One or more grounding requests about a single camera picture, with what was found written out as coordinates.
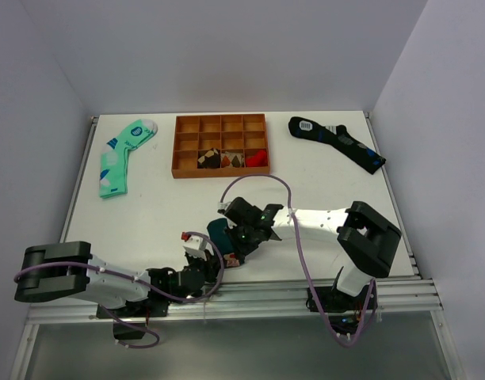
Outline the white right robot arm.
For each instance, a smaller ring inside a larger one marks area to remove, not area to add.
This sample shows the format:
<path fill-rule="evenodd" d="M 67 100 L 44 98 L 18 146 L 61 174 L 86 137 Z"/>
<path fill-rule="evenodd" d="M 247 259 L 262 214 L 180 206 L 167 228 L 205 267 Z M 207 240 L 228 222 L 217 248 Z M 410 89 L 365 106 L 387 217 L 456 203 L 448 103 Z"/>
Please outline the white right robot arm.
<path fill-rule="evenodd" d="M 350 308 L 371 279 L 389 276 L 401 230 L 374 208 L 354 201 L 338 210 L 305 210 L 271 203 L 259 209 L 237 197 L 219 209 L 231 226 L 226 229 L 242 259 L 265 241 L 306 240 L 337 243 L 350 259 L 337 275 L 332 299 Z"/>

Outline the dark green reindeer sock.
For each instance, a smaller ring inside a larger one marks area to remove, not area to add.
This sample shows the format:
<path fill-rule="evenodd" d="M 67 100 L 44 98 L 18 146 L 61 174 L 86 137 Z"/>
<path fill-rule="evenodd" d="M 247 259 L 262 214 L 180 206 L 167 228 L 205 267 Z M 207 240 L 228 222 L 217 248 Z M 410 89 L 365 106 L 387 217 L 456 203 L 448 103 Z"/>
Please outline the dark green reindeer sock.
<path fill-rule="evenodd" d="M 235 248 L 227 235 L 228 223 L 225 218 L 212 220 L 207 225 L 208 236 L 223 257 L 225 268 L 237 268 L 242 264 L 235 254 Z"/>

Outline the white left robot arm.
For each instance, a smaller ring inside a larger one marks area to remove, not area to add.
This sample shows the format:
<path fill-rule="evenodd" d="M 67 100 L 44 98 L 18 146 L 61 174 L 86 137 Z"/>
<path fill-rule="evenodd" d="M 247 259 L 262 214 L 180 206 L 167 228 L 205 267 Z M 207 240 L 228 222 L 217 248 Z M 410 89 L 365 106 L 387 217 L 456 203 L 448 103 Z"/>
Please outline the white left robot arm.
<path fill-rule="evenodd" d="M 14 299 L 42 303 L 76 298 L 125 316 L 145 309 L 164 315 L 171 302 L 208 297 L 204 286 L 211 284 L 214 291 L 223 278 L 225 263 L 219 252 L 206 249 L 202 256 L 189 252 L 185 256 L 187 265 L 180 271 L 164 267 L 138 273 L 100 259 L 86 241 L 28 247 L 14 277 Z"/>

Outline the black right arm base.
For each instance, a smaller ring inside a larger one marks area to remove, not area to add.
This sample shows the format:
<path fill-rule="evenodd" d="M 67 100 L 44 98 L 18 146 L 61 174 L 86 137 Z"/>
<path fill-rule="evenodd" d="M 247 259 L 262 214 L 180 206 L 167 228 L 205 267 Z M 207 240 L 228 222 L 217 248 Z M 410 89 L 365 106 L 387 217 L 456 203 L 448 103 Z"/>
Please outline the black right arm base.
<path fill-rule="evenodd" d="M 357 297 L 352 297 L 337 290 L 333 291 L 332 287 L 315 287 L 320 304 L 324 312 L 329 314 L 330 324 L 335 332 L 346 335 L 347 333 L 354 334 L 357 331 L 368 289 L 369 285 L 365 285 Z M 305 305 L 310 312 L 319 312 L 309 288 L 307 289 Z M 369 311 L 371 309 L 372 313 L 370 317 L 365 317 L 363 330 L 374 319 L 377 307 L 376 285 L 373 285 L 366 310 Z"/>

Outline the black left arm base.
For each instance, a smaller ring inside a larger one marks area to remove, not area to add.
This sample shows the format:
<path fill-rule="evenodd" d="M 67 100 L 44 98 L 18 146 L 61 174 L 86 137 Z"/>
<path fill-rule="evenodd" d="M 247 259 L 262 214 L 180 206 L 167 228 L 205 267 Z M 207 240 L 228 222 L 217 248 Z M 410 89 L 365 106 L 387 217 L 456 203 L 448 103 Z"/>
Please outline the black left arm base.
<path fill-rule="evenodd" d="M 169 302 L 164 298 L 158 300 L 146 299 L 143 301 L 127 301 L 121 308 L 109 310 L 98 305 L 96 318 L 113 321 L 113 336 L 116 340 L 137 341 L 142 340 L 149 331 L 149 320 L 151 317 L 165 317 L 168 311 Z M 129 318 L 143 318 L 143 323 L 125 322 L 121 323 L 112 318 L 112 315 L 121 320 Z"/>

